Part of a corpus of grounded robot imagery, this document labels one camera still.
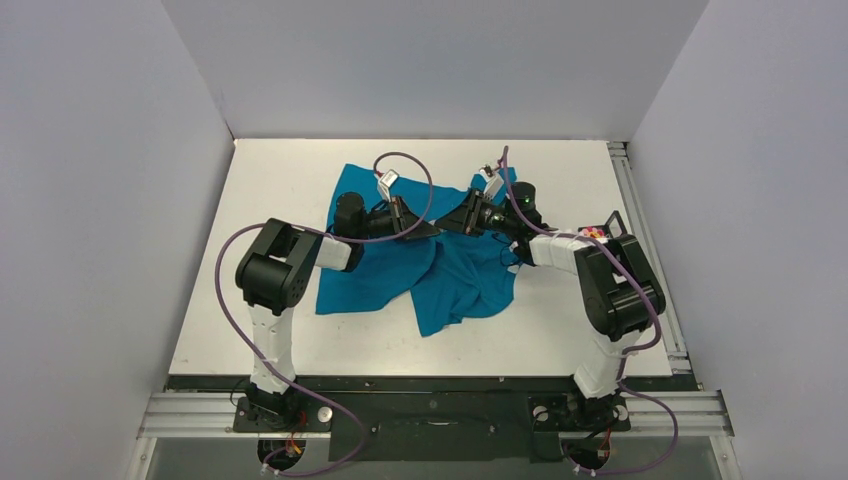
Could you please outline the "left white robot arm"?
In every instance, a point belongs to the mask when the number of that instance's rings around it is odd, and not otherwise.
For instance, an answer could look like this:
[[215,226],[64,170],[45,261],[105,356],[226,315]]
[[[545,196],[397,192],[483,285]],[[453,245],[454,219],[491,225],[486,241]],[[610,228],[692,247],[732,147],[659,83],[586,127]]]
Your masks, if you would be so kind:
[[253,342],[264,355],[254,361],[250,390],[268,394],[258,413],[275,430],[291,427],[298,416],[298,402],[285,394],[296,378],[293,309],[304,297],[313,270],[354,271],[365,255],[365,240],[417,245],[440,233],[400,196],[368,209],[355,192],[337,197],[331,227],[327,234],[314,233],[270,219],[236,269],[236,286],[251,315]]

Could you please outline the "blue t-shirt garment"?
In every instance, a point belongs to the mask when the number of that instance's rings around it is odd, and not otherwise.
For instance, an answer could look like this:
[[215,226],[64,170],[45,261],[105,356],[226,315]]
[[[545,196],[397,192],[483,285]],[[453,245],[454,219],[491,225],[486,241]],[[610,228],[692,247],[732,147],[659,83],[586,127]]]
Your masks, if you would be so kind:
[[454,232],[414,241],[370,243],[354,271],[322,270],[318,315],[385,313],[409,294],[418,330],[427,337],[466,318],[492,317],[514,299],[521,262],[506,237]]

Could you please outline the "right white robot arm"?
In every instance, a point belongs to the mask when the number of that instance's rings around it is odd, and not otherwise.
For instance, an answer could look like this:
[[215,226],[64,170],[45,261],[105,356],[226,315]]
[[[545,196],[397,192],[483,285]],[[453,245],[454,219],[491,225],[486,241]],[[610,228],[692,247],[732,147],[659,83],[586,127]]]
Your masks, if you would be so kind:
[[535,200],[536,189],[527,182],[512,184],[500,203],[472,188],[435,225],[472,237],[502,234],[522,263],[577,277],[594,337],[573,376],[579,390],[563,403],[572,424],[588,427],[603,415],[602,397],[617,391],[627,357],[636,353],[642,333],[656,326],[666,299],[619,211],[600,225],[558,231],[544,222]]

